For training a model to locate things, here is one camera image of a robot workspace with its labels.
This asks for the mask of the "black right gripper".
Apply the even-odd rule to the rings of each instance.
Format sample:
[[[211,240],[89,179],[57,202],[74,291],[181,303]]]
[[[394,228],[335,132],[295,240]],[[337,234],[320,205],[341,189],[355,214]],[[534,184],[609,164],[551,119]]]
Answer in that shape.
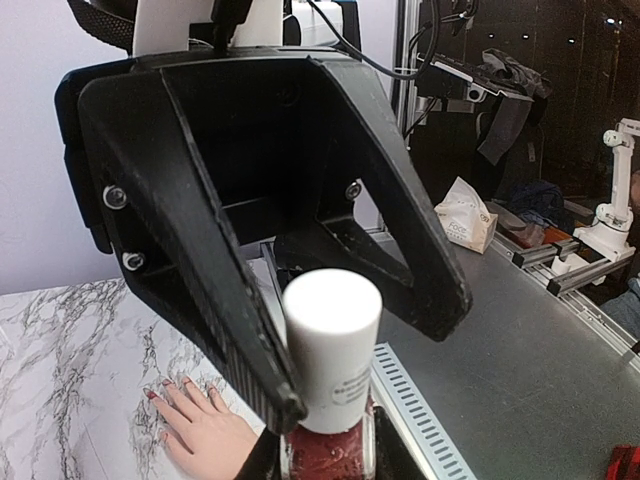
[[[307,410],[240,243],[345,215],[355,181],[389,216],[390,105],[378,76],[327,48],[200,50],[71,71],[54,102],[96,247],[115,246],[114,224],[126,249],[152,238],[171,284],[132,275],[131,290],[272,432],[290,432]]]

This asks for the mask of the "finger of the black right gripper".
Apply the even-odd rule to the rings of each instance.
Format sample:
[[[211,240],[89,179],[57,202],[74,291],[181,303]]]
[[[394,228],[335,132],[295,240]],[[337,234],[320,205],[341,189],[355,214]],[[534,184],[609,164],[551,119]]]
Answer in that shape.
[[[301,226],[277,236],[288,280],[342,268],[371,280],[385,308],[436,342],[469,312],[472,295],[413,167],[377,75],[354,60],[304,61],[300,164],[311,173]],[[388,254],[354,218],[348,187],[362,181],[403,258]]]

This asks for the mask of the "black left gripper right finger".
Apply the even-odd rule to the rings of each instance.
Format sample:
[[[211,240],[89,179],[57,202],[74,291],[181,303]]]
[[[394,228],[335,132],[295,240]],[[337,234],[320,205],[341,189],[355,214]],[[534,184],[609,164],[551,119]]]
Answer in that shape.
[[[374,406],[376,435],[376,480],[424,480],[425,476],[391,419],[381,406]]]

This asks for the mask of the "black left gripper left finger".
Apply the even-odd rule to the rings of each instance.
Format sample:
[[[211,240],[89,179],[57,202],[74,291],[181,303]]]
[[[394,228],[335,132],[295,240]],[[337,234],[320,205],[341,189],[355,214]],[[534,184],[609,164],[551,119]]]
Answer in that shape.
[[[244,462],[237,480],[279,480],[280,437],[264,430]]]

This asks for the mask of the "red glitter nail polish bottle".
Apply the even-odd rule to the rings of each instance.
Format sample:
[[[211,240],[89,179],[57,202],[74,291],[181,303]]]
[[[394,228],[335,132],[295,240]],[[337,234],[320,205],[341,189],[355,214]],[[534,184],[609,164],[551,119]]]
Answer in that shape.
[[[319,434],[303,426],[281,438],[282,479],[365,480],[376,476],[374,405],[368,399],[361,420],[349,430]]]

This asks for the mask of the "white nail polish cap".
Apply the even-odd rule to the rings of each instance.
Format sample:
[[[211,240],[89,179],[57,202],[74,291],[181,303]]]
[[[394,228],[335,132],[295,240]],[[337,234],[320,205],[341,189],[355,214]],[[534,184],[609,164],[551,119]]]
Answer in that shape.
[[[337,434],[358,424],[370,389],[383,311],[378,288],[342,269],[318,269],[294,279],[282,307],[287,347],[300,376],[308,414],[301,425]]]

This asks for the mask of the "person's bare hand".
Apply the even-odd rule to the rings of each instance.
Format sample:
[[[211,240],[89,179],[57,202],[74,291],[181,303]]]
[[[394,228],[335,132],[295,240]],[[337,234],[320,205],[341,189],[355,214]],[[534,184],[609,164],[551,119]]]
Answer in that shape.
[[[214,387],[204,394],[189,377],[162,385],[166,398],[148,388],[144,394],[168,424],[160,438],[172,461],[193,479],[236,478],[256,446],[256,432]]]

